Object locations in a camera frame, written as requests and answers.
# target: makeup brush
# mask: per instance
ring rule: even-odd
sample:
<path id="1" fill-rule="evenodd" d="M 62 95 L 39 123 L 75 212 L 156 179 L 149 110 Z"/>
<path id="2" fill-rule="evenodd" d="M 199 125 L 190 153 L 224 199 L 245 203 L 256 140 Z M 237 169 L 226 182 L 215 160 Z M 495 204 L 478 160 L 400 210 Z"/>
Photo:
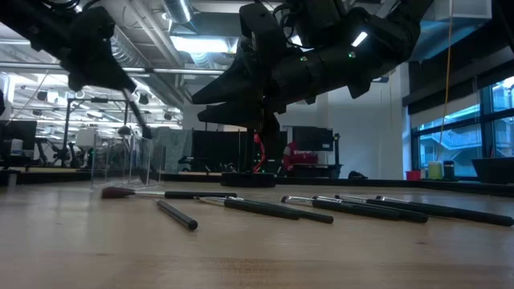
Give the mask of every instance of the makeup brush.
<path id="1" fill-rule="evenodd" d="M 460 208 L 454 208 L 449 206 L 438 206 L 426 203 L 420 203 L 415 201 L 398 200 L 391 197 L 377 196 L 379 201 L 395 201 L 403 204 L 410 204 L 412 206 L 428 206 L 435 209 L 451 210 L 453 212 L 453 218 L 459 218 L 468 221 L 483 222 L 487 224 L 499 225 L 499 226 L 512 226 L 514 225 L 514 219 L 509 216 L 502 216 L 498 214 L 484 213 L 474 210 L 465 210 Z"/>
<path id="2" fill-rule="evenodd" d="M 198 228 L 198 222 L 193 220 L 190 216 L 175 209 L 172 205 L 170 205 L 167 202 L 162 201 L 162 200 L 153 200 L 153 201 L 155 201 L 155 204 L 161 211 L 165 212 L 168 216 L 173 218 L 175 221 L 177 221 L 179 224 L 181 224 L 185 228 L 187 228 L 189 230 L 196 230 L 196 228 Z"/>
<path id="3" fill-rule="evenodd" d="M 150 192 L 136 191 L 134 189 L 108 187 L 102 189 L 103 199 L 123 198 L 128 196 L 140 197 L 165 197 L 174 199 L 193 199 L 194 197 L 237 197 L 236 193 L 214 193 L 214 192 Z"/>
<path id="4" fill-rule="evenodd" d="M 323 210 L 332 210 L 336 212 L 342 212 L 347 214 L 356 214 L 371 218 L 380 218 L 384 220 L 393 220 L 397 221 L 400 216 L 399 212 L 395 210 L 386 210 L 386 209 L 378 209 L 371 208 L 367 206 L 360 206 L 357 204 L 344 204 L 344 203 L 335 203 L 333 201 L 321 201 L 314 200 L 306 197 L 290 197 L 284 196 L 280 200 L 281 202 L 300 205 L 300 206 L 311 206 L 318 209 Z"/>
<path id="5" fill-rule="evenodd" d="M 278 218 L 286 218 L 290 220 L 298 220 L 300 215 L 290 210 L 282 210 L 271 206 L 263 206 L 249 201 L 240 201 L 232 198 L 224 197 L 195 197 L 195 200 L 203 201 L 207 204 L 224 206 L 226 208 L 242 210 L 256 214 L 262 214 Z"/>
<path id="6" fill-rule="evenodd" d="M 311 220 L 311 221 L 323 222 L 323 223 L 327 223 L 327 224 L 334 223 L 334 217 L 328 216 L 328 215 L 325 215 L 325 214 L 316 214 L 316 213 L 306 212 L 304 210 L 297 210 L 297 209 L 288 208 L 286 206 L 270 204 L 270 203 L 266 203 L 266 202 L 263 202 L 263 201 L 247 200 L 247 199 L 243 199 L 243 198 L 240 198 L 240 197 L 229 197 L 229 198 L 234 199 L 234 200 L 240 200 L 240 201 L 248 201 L 248 202 L 252 202 L 252 203 L 263 205 L 263 206 L 271 206 L 271 207 L 277 208 L 279 210 L 290 211 L 290 212 L 299 214 L 300 218 L 305 218 L 305 219 L 308 219 L 308 220 Z"/>
<path id="7" fill-rule="evenodd" d="M 445 218 L 453 217 L 453 211 L 448 208 L 434 208 L 431 206 L 419 206 L 419 205 L 412 205 L 412 204 L 395 202 L 395 201 L 381 201 L 381 200 L 375 200 L 375 199 L 366 199 L 363 197 L 343 196 L 343 195 L 336 195 L 335 198 L 345 200 L 345 201 L 360 201 L 362 203 L 369 204 L 369 205 L 386 206 L 386 207 L 393 208 L 393 209 L 409 210 L 409 211 L 413 211 L 413 212 L 424 213 L 424 214 L 427 214 L 430 216 L 445 217 Z"/>
<path id="8" fill-rule="evenodd" d="M 389 208 L 389 207 L 385 207 L 385 206 L 365 204 L 363 202 L 353 200 L 350 198 L 348 200 L 347 199 L 341 200 L 341 199 L 336 199 L 333 197 L 322 197 L 322 196 L 313 196 L 312 198 L 315 200 L 320 200 L 320 201 L 333 201 L 336 203 L 345 203 L 345 204 L 360 204 L 361 206 L 368 206 L 371 208 L 395 210 L 400 213 L 400 220 L 405 220 L 405 221 L 409 221 L 409 222 L 426 223 L 428 221 L 428 217 L 423 213 L 413 212 L 413 211 L 409 211 L 409 210 L 394 209 L 394 208 Z"/>

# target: brush bristles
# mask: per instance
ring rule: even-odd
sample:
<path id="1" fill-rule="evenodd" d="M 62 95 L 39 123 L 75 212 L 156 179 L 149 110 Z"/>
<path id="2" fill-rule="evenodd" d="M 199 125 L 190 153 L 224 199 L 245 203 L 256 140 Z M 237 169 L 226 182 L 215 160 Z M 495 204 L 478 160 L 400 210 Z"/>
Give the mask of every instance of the brush bristles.
<path id="1" fill-rule="evenodd" d="M 112 199 L 112 198 L 123 198 L 127 196 L 135 195 L 136 192 L 133 189 L 126 188 L 116 188 L 116 187 L 108 187 L 102 189 L 102 198 L 103 199 Z"/>

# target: wooden tabletop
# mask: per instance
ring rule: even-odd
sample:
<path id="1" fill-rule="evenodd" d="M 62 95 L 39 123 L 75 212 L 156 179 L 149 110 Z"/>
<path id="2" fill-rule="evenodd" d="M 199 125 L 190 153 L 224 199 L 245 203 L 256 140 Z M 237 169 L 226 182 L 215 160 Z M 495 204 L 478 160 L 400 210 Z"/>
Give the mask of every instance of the wooden tabletop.
<path id="1" fill-rule="evenodd" d="M 514 216 L 509 198 L 426 189 L 284 185 L 167 190 L 282 195 L 335 193 L 459 206 Z M 149 199 L 101 201 L 87 183 L 0 190 L 0 288 L 514 288 L 514 229 L 431 218 L 427 224 L 331 214 L 332 225 L 171 200 L 189 232 Z"/>

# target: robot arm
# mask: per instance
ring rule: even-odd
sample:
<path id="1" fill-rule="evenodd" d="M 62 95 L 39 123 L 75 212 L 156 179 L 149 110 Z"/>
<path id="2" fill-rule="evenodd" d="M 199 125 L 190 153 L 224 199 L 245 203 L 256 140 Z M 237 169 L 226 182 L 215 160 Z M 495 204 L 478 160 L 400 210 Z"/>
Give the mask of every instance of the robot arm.
<path id="1" fill-rule="evenodd" d="M 53 3 L 51 0 L 1 0 L 0 22 L 60 61 L 70 73 L 68 86 L 79 91 L 86 85 L 122 91 L 133 110 L 143 137 L 151 138 L 131 94 L 136 84 L 112 56 L 111 42 L 115 23 L 103 7 L 72 8 L 80 0 Z"/>
<path id="2" fill-rule="evenodd" d="M 286 112 L 288 104 L 311 104 L 319 94 L 344 86 L 357 98 L 373 79 L 408 60 L 432 2 L 402 0 L 379 18 L 363 8 L 347 12 L 338 0 L 286 0 L 277 8 L 289 11 L 280 21 L 262 4 L 243 6 L 234 63 L 193 96 L 195 104 L 222 104 L 200 112 L 198 119 L 271 135 L 279 128 L 273 113 Z M 291 45 L 285 27 L 296 30 L 302 47 L 311 50 Z"/>

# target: black brush handle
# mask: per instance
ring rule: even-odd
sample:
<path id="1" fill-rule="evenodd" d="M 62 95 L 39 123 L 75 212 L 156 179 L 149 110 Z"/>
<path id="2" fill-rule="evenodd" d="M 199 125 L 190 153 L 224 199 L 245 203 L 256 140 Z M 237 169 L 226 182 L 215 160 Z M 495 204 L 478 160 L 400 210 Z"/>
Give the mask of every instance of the black brush handle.
<path id="1" fill-rule="evenodd" d="M 255 204 L 260 204 L 260 205 L 263 205 L 263 206 L 271 206 L 271 207 L 274 207 L 274 208 L 277 208 L 277 209 L 280 209 L 280 210 L 294 212 L 294 213 L 299 214 L 300 218 L 305 218 L 305 219 L 308 219 L 308 220 L 311 220 L 311 221 L 323 222 L 323 223 L 327 223 L 327 224 L 334 223 L 334 217 L 328 216 L 328 215 L 325 215 L 325 214 L 316 214 L 316 213 L 306 212 L 304 210 L 297 210 L 297 209 L 293 209 L 293 208 L 287 208 L 285 206 L 270 204 L 270 203 L 266 203 L 266 202 L 262 202 L 262 201 L 251 201 L 251 200 L 245 200 L 245 201 L 253 202 Z"/>
<path id="2" fill-rule="evenodd" d="M 355 204 L 350 201 L 343 201 L 343 200 L 341 200 L 341 201 L 346 204 Z M 400 220 L 403 220 L 403 221 L 417 222 L 417 223 L 428 222 L 428 216 L 424 213 L 413 212 L 410 210 L 396 209 L 396 208 L 391 208 L 391 207 L 386 207 L 386 206 L 372 205 L 372 204 L 368 204 L 368 203 L 360 205 L 360 206 L 369 206 L 369 207 L 385 209 L 385 210 L 395 210 L 400 213 Z"/>
<path id="3" fill-rule="evenodd" d="M 318 209 L 333 210 L 336 212 L 356 214 L 360 216 L 366 216 L 371 218 L 380 218 L 384 220 L 397 221 L 400 218 L 400 213 L 395 210 L 384 210 L 378 208 L 372 208 L 369 206 L 361 205 L 350 205 L 345 203 L 336 203 L 333 201 L 320 201 L 312 200 L 312 206 Z"/>
<path id="4" fill-rule="evenodd" d="M 165 198 L 194 199 L 194 197 L 237 197 L 236 193 L 165 192 Z"/>
<path id="5" fill-rule="evenodd" d="M 385 207 L 395 208 L 395 209 L 400 209 L 400 210 L 409 210 L 409 211 L 413 211 L 413 212 L 424 213 L 424 214 L 427 214 L 430 216 L 451 218 L 454 215 L 453 211 L 449 210 L 449 209 L 441 209 L 441 208 L 434 208 L 431 206 L 421 206 L 421 205 L 413 205 L 413 204 L 407 204 L 407 203 L 404 204 L 404 203 L 395 202 L 395 201 L 379 201 L 379 200 L 368 199 L 368 200 L 366 200 L 366 204 L 385 206 Z"/>
<path id="6" fill-rule="evenodd" d="M 418 205 L 418 206 L 429 206 L 431 208 L 436 208 L 436 209 L 452 210 L 454 218 L 459 218 L 459 219 L 463 219 L 463 220 L 474 221 L 474 222 L 483 222 L 483 223 L 487 223 L 487 224 L 500 225 L 500 226 L 514 225 L 514 219 L 512 219 L 509 216 L 484 213 L 484 212 L 479 212 L 479 211 L 474 211 L 474 210 L 452 208 L 452 207 L 447 207 L 447 206 L 424 204 L 424 203 L 418 203 L 415 201 L 410 201 L 409 204 Z"/>
<path id="7" fill-rule="evenodd" d="M 263 206 L 260 204 L 255 204 L 251 201 L 226 199 L 225 207 L 231 208 L 231 209 L 236 209 L 236 210 L 243 210 L 245 212 L 263 214 L 263 215 L 272 216 L 272 217 L 286 218 L 286 219 L 290 219 L 290 220 L 298 220 L 300 218 L 300 215 L 296 212 L 291 212 L 289 210 L 282 210 L 282 209 L 278 209 L 278 208 L 275 208 L 272 206 Z"/>
<path id="8" fill-rule="evenodd" d="M 157 200 L 156 203 L 157 207 L 161 209 L 161 211 L 167 213 L 171 218 L 175 219 L 175 221 L 187 229 L 196 230 L 196 228 L 198 228 L 198 222 L 182 213 L 181 211 L 173 208 L 173 206 L 168 204 L 166 201 Z"/>

